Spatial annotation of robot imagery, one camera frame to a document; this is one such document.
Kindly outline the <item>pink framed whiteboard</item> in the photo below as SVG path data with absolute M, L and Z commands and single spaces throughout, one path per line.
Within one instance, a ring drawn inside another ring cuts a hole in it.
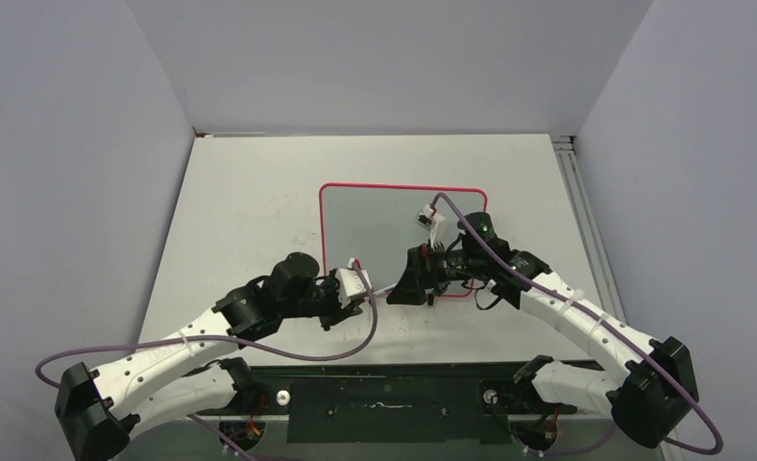
M 473 187 L 329 182 L 319 190 L 322 264 L 327 272 L 356 258 L 377 289 L 396 283 L 409 248 L 428 242 L 416 215 L 446 193 L 469 214 L 484 211 L 487 194 Z

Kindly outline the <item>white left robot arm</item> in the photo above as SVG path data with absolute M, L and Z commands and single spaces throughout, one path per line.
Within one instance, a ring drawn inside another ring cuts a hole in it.
M 188 414 L 225 407 L 246 413 L 257 387 L 235 351 L 263 350 L 261 339 L 286 319 L 316 317 L 330 329 L 375 301 L 357 260 L 321 275 L 313 256 L 292 253 L 169 336 L 106 364 L 70 366 L 55 415 L 75 459 L 110 460 L 134 437 Z

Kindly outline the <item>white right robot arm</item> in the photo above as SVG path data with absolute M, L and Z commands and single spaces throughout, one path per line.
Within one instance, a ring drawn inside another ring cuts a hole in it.
M 516 402 L 527 411 L 548 403 L 608 414 L 635 443 L 654 449 L 698 401 L 689 349 L 678 339 L 642 333 L 587 300 L 535 255 L 512 249 L 491 216 L 472 212 L 449 246 L 430 243 L 407 252 L 390 304 L 432 303 L 452 282 L 489 284 L 498 301 L 531 315 L 584 350 L 595 372 L 540 355 L 514 376 Z

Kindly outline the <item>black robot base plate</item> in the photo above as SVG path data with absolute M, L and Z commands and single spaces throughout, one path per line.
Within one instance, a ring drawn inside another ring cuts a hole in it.
M 254 384 L 219 417 L 284 416 L 290 443 L 504 444 L 503 420 L 572 415 L 515 384 L 520 362 L 255 366 Z

